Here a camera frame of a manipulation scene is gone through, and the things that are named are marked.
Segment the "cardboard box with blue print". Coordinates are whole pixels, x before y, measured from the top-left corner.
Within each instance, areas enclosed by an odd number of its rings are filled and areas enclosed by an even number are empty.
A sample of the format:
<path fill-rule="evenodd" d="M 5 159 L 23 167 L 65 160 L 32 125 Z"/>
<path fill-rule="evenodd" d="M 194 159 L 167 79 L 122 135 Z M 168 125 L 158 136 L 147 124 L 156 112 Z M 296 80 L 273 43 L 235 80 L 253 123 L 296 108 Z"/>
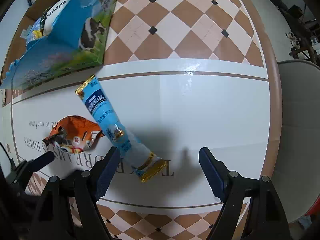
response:
<path fill-rule="evenodd" d="M 7 52 L 2 89 L 27 89 L 103 63 L 117 0 L 70 0 L 43 36 L 43 12 L 59 0 L 36 0 L 23 16 Z"/>

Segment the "long blue biscuit packet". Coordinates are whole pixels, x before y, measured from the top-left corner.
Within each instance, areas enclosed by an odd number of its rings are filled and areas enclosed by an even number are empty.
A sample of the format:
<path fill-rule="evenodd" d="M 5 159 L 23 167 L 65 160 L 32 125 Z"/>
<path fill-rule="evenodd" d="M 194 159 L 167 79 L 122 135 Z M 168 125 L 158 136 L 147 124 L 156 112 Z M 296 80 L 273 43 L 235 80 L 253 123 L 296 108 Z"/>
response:
<path fill-rule="evenodd" d="M 164 159 L 153 153 L 121 123 L 95 75 L 81 84 L 75 93 L 141 182 L 146 182 L 167 167 Z"/>

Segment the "white plastic pillow pack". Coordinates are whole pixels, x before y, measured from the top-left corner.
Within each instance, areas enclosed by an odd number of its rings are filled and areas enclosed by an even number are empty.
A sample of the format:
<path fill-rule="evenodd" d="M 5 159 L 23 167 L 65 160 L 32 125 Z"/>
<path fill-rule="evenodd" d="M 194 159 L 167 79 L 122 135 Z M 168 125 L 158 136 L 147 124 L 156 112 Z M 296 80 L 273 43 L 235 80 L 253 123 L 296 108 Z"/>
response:
<path fill-rule="evenodd" d="M 43 36 L 47 36 L 52 31 L 54 21 L 69 1 L 70 0 L 59 0 L 55 5 L 43 12 L 40 19 L 40 31 Z"/>

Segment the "grey round chair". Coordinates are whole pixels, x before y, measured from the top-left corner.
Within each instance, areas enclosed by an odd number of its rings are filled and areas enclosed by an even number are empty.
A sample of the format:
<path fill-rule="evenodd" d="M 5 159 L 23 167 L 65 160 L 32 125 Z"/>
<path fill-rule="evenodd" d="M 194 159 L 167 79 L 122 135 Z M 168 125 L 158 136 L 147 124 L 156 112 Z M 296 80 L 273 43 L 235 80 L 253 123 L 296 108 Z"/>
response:
<path fill-rule="evenodd" d="M 319 67 L 304 60 L 278 63 L 283 117 L 272 182 L 288 222 L 319 198 Z"/>

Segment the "orange snack bag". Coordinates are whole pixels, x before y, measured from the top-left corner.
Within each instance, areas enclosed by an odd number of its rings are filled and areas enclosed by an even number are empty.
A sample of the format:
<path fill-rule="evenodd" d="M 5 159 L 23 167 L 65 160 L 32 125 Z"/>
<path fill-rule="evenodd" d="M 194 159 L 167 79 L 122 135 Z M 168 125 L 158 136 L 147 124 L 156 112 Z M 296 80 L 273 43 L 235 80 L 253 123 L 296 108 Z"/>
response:
<path fill-rule="evenodd" d="M 98 124 L 72 115 L 58 121 L 48 137 L 43 139 L 43 143 L 46 146 L 53 145 L 66 153 L 81 153 L 89 150 L 103 136 Z"/>

